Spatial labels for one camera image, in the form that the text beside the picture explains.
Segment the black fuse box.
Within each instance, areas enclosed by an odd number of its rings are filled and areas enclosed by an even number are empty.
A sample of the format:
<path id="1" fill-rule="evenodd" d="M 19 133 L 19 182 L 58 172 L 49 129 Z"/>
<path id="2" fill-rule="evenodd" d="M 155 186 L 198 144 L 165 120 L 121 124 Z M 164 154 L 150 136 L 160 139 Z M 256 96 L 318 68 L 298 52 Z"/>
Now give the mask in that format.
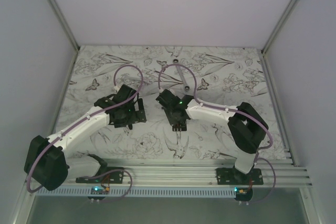
<path id="1" fill-rule="evenodd" d="M 187 131 L 187 124 L 186 121 L 178 122 L 172 125 L 172 130 L 174 132 L 185 132 Z"/>

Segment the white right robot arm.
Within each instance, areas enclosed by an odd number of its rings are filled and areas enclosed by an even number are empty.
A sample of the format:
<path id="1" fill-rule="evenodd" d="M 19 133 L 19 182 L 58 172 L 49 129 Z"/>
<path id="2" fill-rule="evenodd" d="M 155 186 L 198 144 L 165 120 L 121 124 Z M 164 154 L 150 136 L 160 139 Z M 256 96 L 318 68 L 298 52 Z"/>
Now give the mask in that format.
<path id="1" fill-rule="evenodd" d="M 259 146 L 269 131 L 267 123 L 249 103 L 239 106 L 205 103 L 192 95 L 179 98 L 168 89 L 160 92 L 156 101 L 175 132 L 187 131 L 187 122 L 196 120 L 227 128 L 238 148 L 233 179 L 241 185 L 251 179 Z"/>

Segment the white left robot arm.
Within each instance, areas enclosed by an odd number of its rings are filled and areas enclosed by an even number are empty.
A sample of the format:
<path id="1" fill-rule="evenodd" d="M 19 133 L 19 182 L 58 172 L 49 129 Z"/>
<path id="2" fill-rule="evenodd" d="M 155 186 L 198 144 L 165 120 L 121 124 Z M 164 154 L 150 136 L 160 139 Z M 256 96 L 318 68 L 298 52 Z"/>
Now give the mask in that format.
<path id="1" fill-rule="evenodd" d="M 72 154 L 88 137 L 100 129 L 113 125 L 126 127 L 145 122 L 145 113 L 139 92 L 122 85 L 116 94 L 98 99 L 78 120 L 48 137 L 32 139 L 24 171 L 27 190 L 32 193 L 31 180 L 48 191 L 57 189 L 70 179 L 92 179 L 103 182 L 107 177 L 107 163 L 95 154 L 73 158 Z"/>

